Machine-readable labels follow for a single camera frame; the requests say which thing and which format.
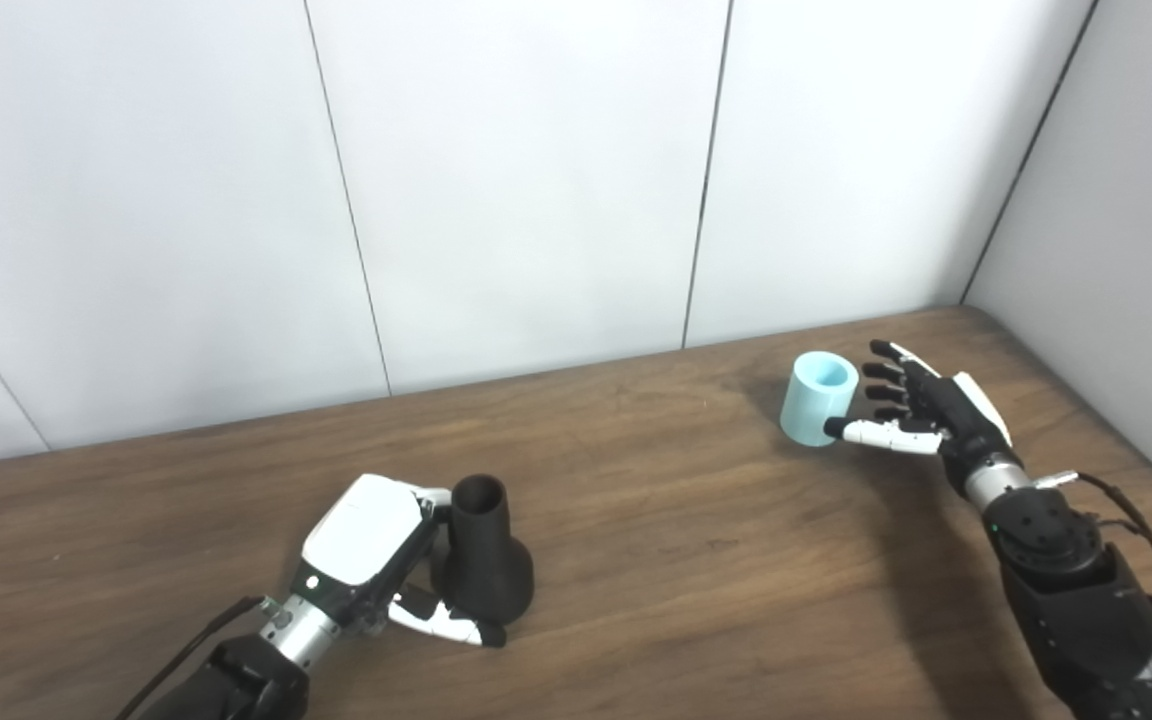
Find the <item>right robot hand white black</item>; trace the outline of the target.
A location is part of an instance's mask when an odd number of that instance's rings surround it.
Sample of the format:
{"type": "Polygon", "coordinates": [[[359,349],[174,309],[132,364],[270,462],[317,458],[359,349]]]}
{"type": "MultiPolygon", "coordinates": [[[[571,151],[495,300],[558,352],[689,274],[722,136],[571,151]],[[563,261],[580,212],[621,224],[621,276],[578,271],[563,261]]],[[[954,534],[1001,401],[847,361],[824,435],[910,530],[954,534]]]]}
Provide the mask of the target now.
{"type": "Polygon", "coordinates": [[[870,351],[882,361],[861,366],[874,381],[864,395],[884,406],[872,418],[831,416],[823,425],[826,435],[895,454],[940,456],[960,495],[982,469],[1020,468],[1009,429],[970,374],[942,376],[895,342],[873,340],[870,351]]]}

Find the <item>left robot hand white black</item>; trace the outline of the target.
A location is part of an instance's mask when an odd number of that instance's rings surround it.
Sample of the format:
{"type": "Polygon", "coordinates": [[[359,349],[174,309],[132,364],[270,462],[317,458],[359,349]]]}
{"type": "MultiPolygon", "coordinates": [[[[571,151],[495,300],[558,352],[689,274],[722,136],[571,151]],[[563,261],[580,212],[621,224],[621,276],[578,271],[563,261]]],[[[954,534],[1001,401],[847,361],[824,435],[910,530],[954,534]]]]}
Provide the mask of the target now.
{"type": "Polygon", "coordinates": [[[361,475],[308,533],[291,594],[349,632],[397,623],[448,641],[505,647],[503,626],[454,609],[408,582],[450,523],[450,507],[449,488],[361,475]]]}

